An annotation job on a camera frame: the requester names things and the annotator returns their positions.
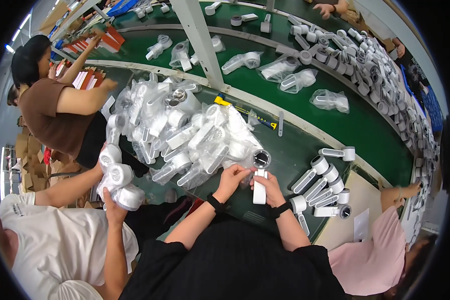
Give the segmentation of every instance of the workbench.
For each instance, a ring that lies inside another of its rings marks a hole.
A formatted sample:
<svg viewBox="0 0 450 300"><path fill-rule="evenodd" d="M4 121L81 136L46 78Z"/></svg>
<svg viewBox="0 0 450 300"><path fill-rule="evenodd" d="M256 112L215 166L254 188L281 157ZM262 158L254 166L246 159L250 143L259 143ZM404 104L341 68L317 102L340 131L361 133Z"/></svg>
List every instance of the workbench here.
<svg viewBox="0 0 450 300"><path fill-rule="evenodd" d="M294 3L293 8L289 8L288 5L292 5L292 3ZM302 0L278 1L276 4L277 9L293 11L294 15L314 22L317 26L328 31L336 32L337 29L346 30L350 27L350 24L339 18L322 20L318 11L312 10L312 6ZM204 9L205 6L210 5L210 2L200 2L200 5ZM242 26L238 27L230 25L232 15L252 13L258 15L258 20L243 23ZM211 36L215 35L211 30L214 28L218 28L217 30L233 30L237 33L262 37L291 48L300 49L294 37L289 34L290 22L284 15L272 13L272 32L260 32L260 22L263 21L267 13L267 11L258 7L222 3L221 7L216 10L215 15L205 15L204 17ZM170 10L163 14L158 7L142 19L139 19L137 14L133 12L117 16L113 26L125 39L120 51L110 53L103 48L99 48L92 52L87 63L100 66L105 70L108 78L119 81L119 86L113 93L115 97L126 85L130 84L132 78L136 80L141 77L148 79L149 70L153 69L157 74L166 74L171 71L168 63L170 62L172 47L165 50L157 59L147 61L145 58L146 49L156 44L159 34L168 35L174 41L174 45L187 38L175 13ZM220 66L231 57L249 51L264 52L261 57L261 65L271 63L279 56L276 54L274 47L247 38L249 36L244 38L244 36L238 37L229 34L219 35L226 46L226 51L217 53ZM254 132L272 156L270 172L277 176L285 197L289 198L289 195L291 195L290 186L310 168L310 161L317 155L318 149L336 147L337 143L354 146L357 155L366 162L364 167L356 163L346 163L338 158L330 158L330 162L336 166L344 182L346 182L349 172L354 170L375 187L378 187L378 185L407 186L411 178L413 155L400 139L396 130L363 97L332 74L312 65L302 66L296 72L306 68L318 69L317 81L311 87L304 88L297 94L279 91L276 83L264 81L254 69L240 68L229 75L223 76L226 85L244 92L243 95L253 95L253 97L265 101L266 104L263 106L254 105L254 103L264 102L254 102L247 98L239 99L227 94L226 100L228 102L247 109L253 108L258 115L266 119L272 119L273 115L276 114L275 108L278 108L285 111L290 120L295 120L293 123L285 122L283 137L278 137L276 131L271 131L271 129L260 125ZM205 77L200 65L194 66L186 74L202 79ZM317 89L328 89L333 92L343 91L349 101L350 113L342 114L335 110L326 111L316 108L309 102L309 99ZM205 87L196 96L200 101L211 104L218 92ZM152 167L158 169L162 164L163 161L160 161ZM370 169L380 176L376 176L375 173L372 174ZM219 179L219 174L215 175L204 185L190 192L204 199L210 191L216 189ZM251 199L251 197L252 193L249 189L236 192L228 202L230 214L252 223L261 223L261 227L265 230L276 232L275 222L264 219L264 216L268 214L265 207L252 205L251 201L245 200ZM311 212L312 209L307 209L305 216L310 229L310 240L314 241L323 229L327 218L313 217Z"/></svg>

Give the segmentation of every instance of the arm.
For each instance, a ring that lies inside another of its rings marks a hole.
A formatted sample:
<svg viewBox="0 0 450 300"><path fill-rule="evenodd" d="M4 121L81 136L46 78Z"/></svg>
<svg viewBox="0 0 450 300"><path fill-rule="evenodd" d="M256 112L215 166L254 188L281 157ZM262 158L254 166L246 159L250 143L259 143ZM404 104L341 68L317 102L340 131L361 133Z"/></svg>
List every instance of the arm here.
<svg viewBox="0 0 450 300"><path fill-rule="evenodd" d="M262 176L253 176L253 180L250 185L253 189L255 182L261 183L265 186L267 193L267 204L271 207L279 207L285 203L285 198L280 191L277 177L268 172L268 179ZM300 223L295 218L293 212L290 209L284 211L277 219L278 231L280 232L280 238L285 250L294 251L297 248L310 246L309 237L305 231L303 231Z"/></svg>
<svg viewBox="0 0 450 300"><path fill-rule="evenodd" d="M57 113L70 113L88 116L99 111L107 101L108 92L115 89L117 83L105 79L99 87L91 90L77 90L64 87L58 96Z"/></svg>
<svg viewBox="0 0 450 300"><path fill-rule="evenodd" d="M102 179L100 165L78 176L59 181L48 189L36 192L35 205L63 207L80 198Z"/></svg>
<svg viewBox="0 0 450 300"><path fill-rule="evenodd" d="M248 174L250 174L250 170L240 165L232 165L223 170L218 189L213 194L215 199L220 203L225 203L235 192L240 181ZM187 250L190 250L197 237L207 228L215 215L215 208L209 202L205 202L170 232L165 243L180 242Z"/></svg>
<svg viewBox="0 0 450 300"><path fill-rule="evenodd" d="M402 42L397 37L391 39L391 41L397 48L398 58L401 58L405 54L405 46L402 44Z"/></svg>
<svg viewBox="0 0 450 300"><path fill-rule="evenodd" d="M405 203L405 199L416 196L418 192L420 192L420 183L412 183L405 188L396 187L382 190L380 193L382 212L393 206L401 207Z"/></svg>
<svg viewBox="0 0 450 300"><path fill-rule="evenodd" d="M94 286L104 300L116 300L128 280L127 258L123 246L123 221L127 210L119 207L112 201L108 189L103 189L103 200L106 205L108 219L108 236L106 243L105 266L103 274L105 283Z"/></svg>
<svg viewBox="0 0 450 300"><path fill-rule="evenodd" d="M88 20L88 17L91 17L92 14L85 17L85 20ZM102 38L102 35L98 34L91 39L90 44L85 48L85 50L78 56L77 60L72 64L72 66L66 70L65 74L58 81L64 84L71 84L75 78L77 78L78 73L84 67L85 61L87 60L90 52L97 46L98 42Z"/></svg>

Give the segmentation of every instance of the black shirt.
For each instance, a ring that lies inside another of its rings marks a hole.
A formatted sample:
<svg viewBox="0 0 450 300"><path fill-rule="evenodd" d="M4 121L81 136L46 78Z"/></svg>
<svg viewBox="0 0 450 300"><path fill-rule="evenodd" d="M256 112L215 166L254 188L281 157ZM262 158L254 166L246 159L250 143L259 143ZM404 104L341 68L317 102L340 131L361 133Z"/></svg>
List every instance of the black shirt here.
<svg viewBox="0 0 450 300"><path fill-rule="evenodd" d="M211 225L190 251L148 240L121 300L345 299L327 249L293 252L279 239L240 221Z"/></svg>

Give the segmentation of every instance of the ceiling light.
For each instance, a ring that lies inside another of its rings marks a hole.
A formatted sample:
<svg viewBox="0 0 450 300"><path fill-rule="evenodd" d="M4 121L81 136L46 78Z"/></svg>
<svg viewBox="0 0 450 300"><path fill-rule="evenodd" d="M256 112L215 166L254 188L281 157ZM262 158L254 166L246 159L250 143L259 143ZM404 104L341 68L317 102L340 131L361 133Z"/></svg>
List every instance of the ceiling light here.
<svg viewBox="0 0 450 300"><path fill-rule="evenodd" d="M13 50L13 48L10 47L9 45L5 45L5 48L6 48L10 53L15 53L15 50Z"/></svg>
<svg viewBox="0 0 450 300"><path fill-rule="evenodd" d="M25 23L27 23L28 19L30 19L31 16L32 16L32 14L29 13L28 16L25 18L25 20L21 23L20 29L22 29L24 27Z"/></svg>
<svg viewBox="0 0 450 300"><path fill-rule="evenodd" d="M17 39L19 33L20 33L20 29L18 29L17 32L15 33L15 35L13 35L12 42L15 42L15 39Z"/></svg>

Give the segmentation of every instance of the paper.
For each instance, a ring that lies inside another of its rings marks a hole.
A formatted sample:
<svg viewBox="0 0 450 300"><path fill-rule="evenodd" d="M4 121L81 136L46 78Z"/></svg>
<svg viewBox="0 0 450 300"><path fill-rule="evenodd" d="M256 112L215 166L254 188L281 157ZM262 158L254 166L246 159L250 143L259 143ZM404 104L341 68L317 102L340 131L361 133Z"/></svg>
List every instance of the paper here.
<svg viewBox="0 0 450 300"><path fill-rule="evenodd" d="M365 211L353 218L353 242L365 241L369 235L369 210Z"/></svg>

